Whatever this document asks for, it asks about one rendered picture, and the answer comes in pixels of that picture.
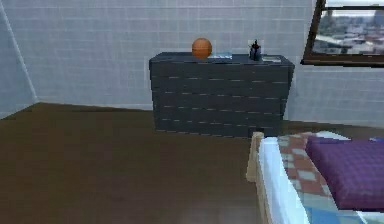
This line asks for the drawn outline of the wooden bed with white mattress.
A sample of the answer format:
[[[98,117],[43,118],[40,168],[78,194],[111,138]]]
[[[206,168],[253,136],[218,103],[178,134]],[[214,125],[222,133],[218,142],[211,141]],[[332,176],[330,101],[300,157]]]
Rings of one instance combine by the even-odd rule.
[[[328,131],[313,137],[352,140]],[[252,135],[246,178],[256,184],[262,224],[384,224],[384,212],[340,210],[332,195],[298,192],[283,167],[278,137]]]

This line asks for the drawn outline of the blue book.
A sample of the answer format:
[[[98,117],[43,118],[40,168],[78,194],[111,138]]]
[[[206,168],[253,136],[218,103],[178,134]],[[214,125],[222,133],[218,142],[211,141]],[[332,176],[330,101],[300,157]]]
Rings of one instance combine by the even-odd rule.
[[[218,53],[212,53],[208,58],[209,59],[232,59],[233,55],[231,52],[218,52]]]

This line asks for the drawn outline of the red checked blanket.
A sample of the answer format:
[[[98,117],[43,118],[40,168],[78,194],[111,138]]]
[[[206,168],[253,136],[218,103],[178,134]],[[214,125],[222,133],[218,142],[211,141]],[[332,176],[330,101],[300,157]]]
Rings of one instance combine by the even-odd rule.
[[[283,167],[294,188],[301,193],[330,197],[326,181],[306,153],[306,143],[314,133],[299,133],[278,137]]]

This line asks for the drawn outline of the dark brown framed window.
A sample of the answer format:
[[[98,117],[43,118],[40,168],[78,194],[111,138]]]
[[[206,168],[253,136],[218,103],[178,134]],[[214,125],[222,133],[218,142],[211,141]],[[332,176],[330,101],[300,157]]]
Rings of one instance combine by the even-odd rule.
[[[384,68],[384,0],[316,0],[301,63]]]

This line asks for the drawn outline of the dark grey chest of drawers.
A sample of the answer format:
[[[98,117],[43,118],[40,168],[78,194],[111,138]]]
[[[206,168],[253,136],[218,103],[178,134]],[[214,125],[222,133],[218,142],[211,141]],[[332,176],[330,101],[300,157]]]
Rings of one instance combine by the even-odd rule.
[[[281,133],[295,65],[232,59],[199,60],[163,52],[149,60],[155,129],[249,138]]]

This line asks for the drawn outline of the purple pillow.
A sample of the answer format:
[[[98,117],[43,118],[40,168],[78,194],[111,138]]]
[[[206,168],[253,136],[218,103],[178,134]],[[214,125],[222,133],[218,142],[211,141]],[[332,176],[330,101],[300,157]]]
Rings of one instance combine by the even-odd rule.
[[[309,137],[305,151],[340,210],[384,212],[384,143]]]

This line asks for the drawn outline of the orange basketball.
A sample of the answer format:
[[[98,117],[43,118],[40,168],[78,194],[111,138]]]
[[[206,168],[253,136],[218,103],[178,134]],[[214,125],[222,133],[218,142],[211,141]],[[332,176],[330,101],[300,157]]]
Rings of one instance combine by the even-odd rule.
[[[206,59],[212,53],[212,44],[206,38],[197,38],[192,43],[192,55],[198,59]]]

